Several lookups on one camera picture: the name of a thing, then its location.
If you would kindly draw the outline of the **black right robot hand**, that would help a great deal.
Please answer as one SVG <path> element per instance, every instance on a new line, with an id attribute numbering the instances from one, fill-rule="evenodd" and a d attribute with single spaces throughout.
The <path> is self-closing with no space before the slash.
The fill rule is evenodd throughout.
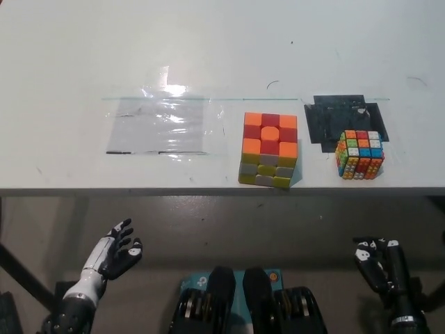
<path id="1" fill-rule="evenodd" d="M 390 322 L 425 321 L 414 293 L 404 251 L 395 239 L 355 237 L 354 261 L 359 272 L 391 311 Z"/>

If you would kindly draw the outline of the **white and black left hand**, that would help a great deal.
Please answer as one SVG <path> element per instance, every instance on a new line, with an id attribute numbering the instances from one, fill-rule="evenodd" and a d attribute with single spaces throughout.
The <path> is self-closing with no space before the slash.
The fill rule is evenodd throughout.
<path id="1" fill-rule="evenodd" d="M 132 238 L 131 219 L 121 221 L 102 237 L 86 260 L 79 281 L 70 287 L 64 299 L 81 299 L 98 306 L 107 282 L 119 278 L 143 256 L 143 244 Z"/>

